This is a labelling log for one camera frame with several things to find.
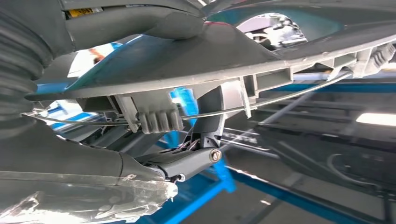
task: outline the yellow label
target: yellow label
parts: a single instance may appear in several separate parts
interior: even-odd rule
[[[85,14],[92,14],[94,11],[91,8],[80,8],[69,10],[69,13],[72,17],[77,17]]]

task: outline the metal bracket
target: metal bracket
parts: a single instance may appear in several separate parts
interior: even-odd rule
[[[221,86],[209,91],[198,100],[200,112],[213,112],[224,108]],[[166,179],[184,181],[220,161],[219,150],[224,128],[224,115],[197,119],[179,148],[136,158]]]
[[[136,158],[142,165],[162,173],[164,178],[184,181],[221,159],[217,148],[208,147],[196,151],[187,148],[167,149]]]

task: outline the metal wire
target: metal wire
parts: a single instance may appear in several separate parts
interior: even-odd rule
[[[318,84],[316,86],[313,86],[311,88],[302,90],[302,91],[298,91],[292,94],[288,94],[286,96],[281,96],[281,97],[277,97],[275,99],[270,99],[267,101],[262,101],[262,102],[258,102],[255,104],[250,104],[250,109],[251,110],[255,110],[260,106],[264,106],[264,105],[269,105],[269,104],[273,104],[282,100],[287,100],[290,98],[294,98],[294,97],[298,97],[301,95],[304,95],[308,92],[312,92],[318,89],[321,89],[323,87],[326,87],[328,85],[331,85],[333,83],[336,83],[342,79],[345,79],[349,76],[351,76],[353,74],[352,71],[348,71],[346,73],[344,73],[343,75],[332,79],[330,81],[327,82],[323,82],[321,84]],[[233,113],[233,112],[238,112],[238,111],[244,111],[245,107],[240,106],[240,107],[235,107],[235,108],[230,108],[230,109],[226,109],[226,110],[221,110],[221,111],[216,111],[216,112],[210,112],[210,113],[200,113],[200,114],[196,114],[196,115],[190,115],[190,116],[182,116],[181,119],[182,120],[190,120],[190,119],[196,119],[196,118],[205,118],[205,117],[211,117],[211,116],[216,116],[216,115],[221,115],[221,114],[225,114],[225,113]],[[58,120],[58,119],[54,119],[54,118],[47,118],[47,117],[43,117],[37,114],[31,115],[32,117],[38,118],[38,119],[42,119],[42,120],[50,120],[50,121],[54,121],[57,123],[64,123],[64,124],[73,124],[73,125],[96,125],[96,126],[121,126],[121,125],[128,125],[128,123],[125,121],[122,122],[85,122],[85,121],[70,121],[70,120]]]
[[[31,115],[32,117],[41,119],[41,120],[49,120],[49,121],[54,121],[57,123],[63,123],[63,124],[72,124],[72,125],[95,125],[95,126],[121,126],[121,125],[128,125],[128,122],[126,121],[116,121],[116,122],[99,122],[99,121],[93,121],[93,122],[88,122],[88,121],[72,121],[72,120],[58,120],[54,118],[47,118],[43,117],[37,114]]]
[[[360,184],[360,185],[371,185],[371,186],[376,187],[377,189],[382,189],[382,187],[381,187],[380,185],[376,184],[376,183],[358,181],[358,180],[355,180],[355,179],[353,179],[353,178],[351,178],[351,177],[349,177],[349,176],[346,176],[346,175],[344,175],[343,173],[341,173],[340,171],[338,171],[338,170],[334,167],[333,161],[334,161],[334,158],[335,158],[336,156],[340,156],[340,155],[341,155],[341,154],[332,154],[332,155],[330,155],[330,156],[327,158],[327,161],[326,161],[327,167],[328,167],[333,173],[335,173],[337,176],[341,177],[342,179],[344,179],[344,180],[346,180],[346,181],[349,181],[349,182],[352,182],[352,183],[356,183],[356,184]]]
[[[250,105],[250,109],[255,110],[255,109],[257,109],[260,106],[273,104],[273,103],[276,103],[276,102],[279,102],[279,101],[282,101],[282,100],[287,100],[287,99],[290,99],[290,98],[294,98],[294,97],[298,97],[298,96],[304,95],[304,94],[306,94],[308,92],[312,92],[312,91],[321,89],[323,87],[326,87],[328,85],[331,85],[333,83],[336,83],[336,82],[338,82],[338,81],[340,81],[342,79],[347,78],[348,76],[350,76],[352,74],[353,74],[352,71],[348,71],[345,74],[339,76],[338,78],[335,78],[335,79],[332,79],[330,81],[318,84],[318,85],[313,86],[311,88],[308,88],[308,89],[305,89],[305,90],[302,90],[302,91],[298,91],[298,92],[295,92],[295,93],[292,93],[292,94],[289,94],[289,95],[286,95],[286,96],[281,96],[281,97],[278,97],[278,98],[275,98],[275,99],[270,99],[270,100],[267,100],[267,101],[262,101],[262,102],[258,102],[258,103],[255,103],[255,104],[251,104]],[[216,111],[216,112],[210,112],[210,113],[200,113],[200,114],[197,114],[197,115],[190,115],[190,116],[182,116],[182,119],[183,120],[188,120],[188,119],[195,119],[195,118],[204,118],[204,117],[216,116],[216,115],[220,115],[220,114],[224,114],[224,113],[232,113],[232,112],[243,111],[243,110],[245,110],[245,107],[240,106],[240,107],[235,107],[235,108],[226,109],[226,110],[222,110],[222,111]]]

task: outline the bolt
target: bolt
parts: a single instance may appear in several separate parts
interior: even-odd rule
[[[212,162],[217,162],[221,159],[221,152],[218,149],[214,149],[210,153],[210,160]]]

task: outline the black plastic bracket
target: black plastic bracket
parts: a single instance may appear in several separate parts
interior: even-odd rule
[[[201,96],[198,100],[198,108],[200,113],[216,112],[224,109],[224,99],[221,86],[209,91]],[[221,136],[224,129],[224,114],[198,118],[195,123],[191,141],[199,139],[200,148],[216,147],[220,148]]]

